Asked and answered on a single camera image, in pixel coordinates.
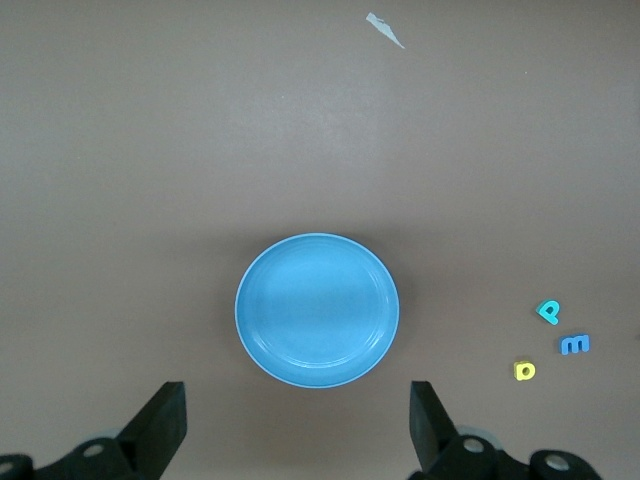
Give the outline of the white paper scrap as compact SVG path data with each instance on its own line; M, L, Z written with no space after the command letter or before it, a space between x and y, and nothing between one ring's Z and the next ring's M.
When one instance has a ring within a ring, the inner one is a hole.
M389 39L392 43L398 46L401 49L405 49L405 46L398 39L396 34L394 33L392 27L382 18L378 17L373 12L369 12L365 20L373 26L380 34Z

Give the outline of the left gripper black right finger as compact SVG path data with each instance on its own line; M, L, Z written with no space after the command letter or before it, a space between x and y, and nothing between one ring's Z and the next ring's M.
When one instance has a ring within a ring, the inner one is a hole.
M428 381L411 383L409 431L420 468L407 480L530 480L487 432L456 427Z

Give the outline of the teal foam letter p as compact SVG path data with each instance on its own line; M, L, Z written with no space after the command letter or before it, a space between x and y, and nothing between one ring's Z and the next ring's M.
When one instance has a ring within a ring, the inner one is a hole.
M536 313L550 325L559 323L559 313L561 310L560 303L555 299L545 299L536 307Z

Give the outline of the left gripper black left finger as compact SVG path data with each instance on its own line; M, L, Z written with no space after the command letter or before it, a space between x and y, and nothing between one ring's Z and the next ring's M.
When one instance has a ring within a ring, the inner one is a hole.
M37 480L160 480L186 433L185 384L167 382L116 437L80 444Z

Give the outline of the blue foam letter m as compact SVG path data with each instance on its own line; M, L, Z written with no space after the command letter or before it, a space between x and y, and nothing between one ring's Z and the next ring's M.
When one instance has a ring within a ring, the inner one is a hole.
M590 348L591 339L587 333L567 335L558 340L558 350L563 356L586 353Z

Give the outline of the blue plate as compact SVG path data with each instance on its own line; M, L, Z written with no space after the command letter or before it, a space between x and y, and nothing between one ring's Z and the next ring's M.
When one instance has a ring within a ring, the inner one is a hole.
M304 233L261 252L235 296L236 331L248 356L273 378L329 389L368 374L400 323L396 283L362 244Z

